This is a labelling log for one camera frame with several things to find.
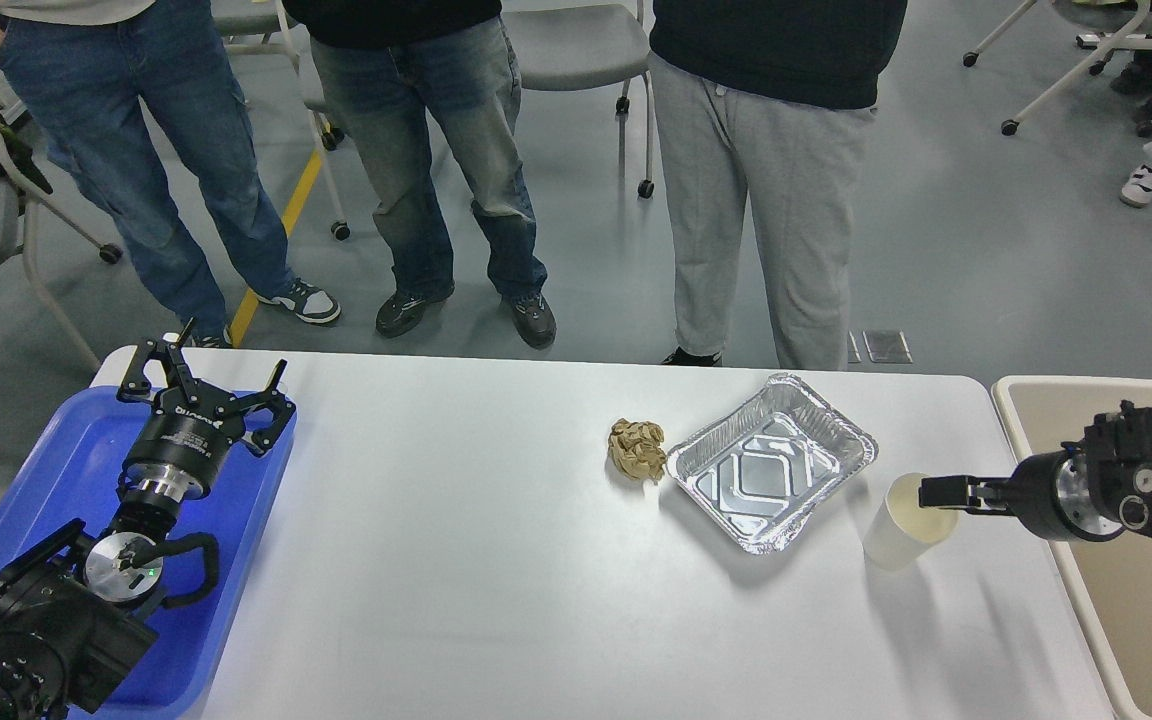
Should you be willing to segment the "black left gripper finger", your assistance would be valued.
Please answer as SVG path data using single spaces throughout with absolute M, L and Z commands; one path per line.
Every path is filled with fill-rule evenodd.
M 296 404 L 280 389 L 287 361 L 278 361 L 264 388 L 248 395 L 228 395 L 218 406 L 223 435 L 232 445 L 242 444 L 255 457 L 275 447 L 296 414 Z
M 182 347 L 192 336 L 195 319 L 184 324 L 177 341 L 146 340 L 136 347 L 123 381 L 119 384 L 116 400 L 124 404 L 143 402 L 154 404 L 156 397 L 161 397 L 169 389 L 179 389 L 185 406 L 198 404 L 198 382 L 191 369 L 188 367 Z M 146 367 L 152 363 L 161 366 L 166 384 L 151 397 L 151 382 L 147 381 Z

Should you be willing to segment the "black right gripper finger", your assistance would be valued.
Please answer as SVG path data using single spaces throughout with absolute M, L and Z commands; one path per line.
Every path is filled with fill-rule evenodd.
M 922 509 L 952 509 L 972 515 L 1014 515 L 1006 500 L 1006 478 L 927 477 L 919 482 Z

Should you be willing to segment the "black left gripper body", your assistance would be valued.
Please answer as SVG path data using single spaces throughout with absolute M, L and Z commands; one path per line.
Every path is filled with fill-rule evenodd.
M 243 420 L 217 416 L 218 407 L 234 395 L 202 382 L 195 392 L 197 404 L 188 406 L 182 388 L 161 389 L 123 462 L 126 480 L 141 488 L 147 488 L 147 480 L 169 480 L 177 483 L 173 498 L 209 497 L 234 441 L 244 432 Z

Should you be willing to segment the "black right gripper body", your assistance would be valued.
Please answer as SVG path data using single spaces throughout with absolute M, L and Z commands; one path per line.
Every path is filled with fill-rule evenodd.
M 1030 456 L 1010 478 L 1010 510 L 1047 541 L 1087 539 L 1087 480 L 1068 452 Z

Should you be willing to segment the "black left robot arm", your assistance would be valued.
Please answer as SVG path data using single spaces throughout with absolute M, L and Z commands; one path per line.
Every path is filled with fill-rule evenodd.
M 0 719 L 165 719 L 219 660 L 289 450 L 285 361 L 248 393 L 177 341 L 52 418 L 0 503 Z

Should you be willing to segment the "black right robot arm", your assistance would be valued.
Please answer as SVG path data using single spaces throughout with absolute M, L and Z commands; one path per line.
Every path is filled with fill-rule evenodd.
M 1047 541 L 1152 538 L 1152 407 L 1121 401 L 1098 414 L 1078 442 L 1020 461 L 1010 477 L 927 477 L 923 509 L 955 509 L 1020 520 Z

